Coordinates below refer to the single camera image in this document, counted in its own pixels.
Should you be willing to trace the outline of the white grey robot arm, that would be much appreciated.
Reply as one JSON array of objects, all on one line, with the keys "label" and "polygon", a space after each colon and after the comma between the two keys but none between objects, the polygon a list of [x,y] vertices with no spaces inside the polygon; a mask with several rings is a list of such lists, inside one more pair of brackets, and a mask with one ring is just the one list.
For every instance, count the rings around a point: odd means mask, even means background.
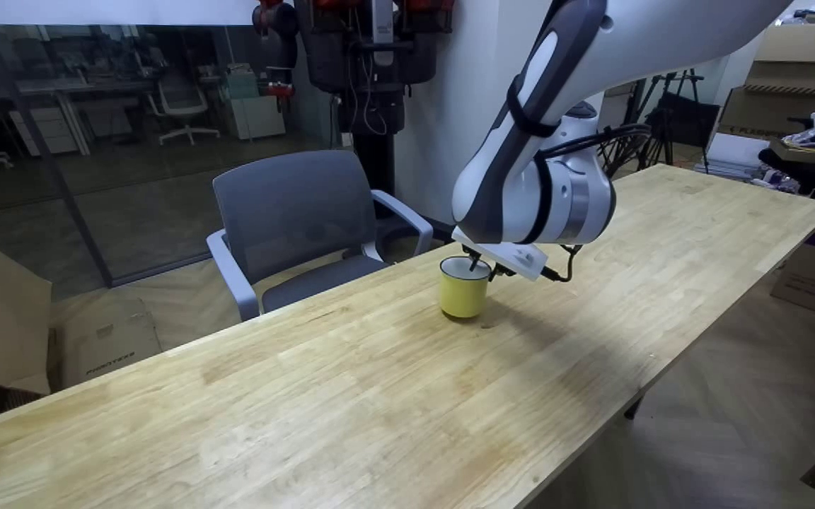
[{"label": "white grey robot arm", "polygon": [[579,251],[615,214],[591,98],[727,57],[792,0],[553,0],[525,67],[454,187],[454,239],[474,266],[549,276],[543,242]]}]

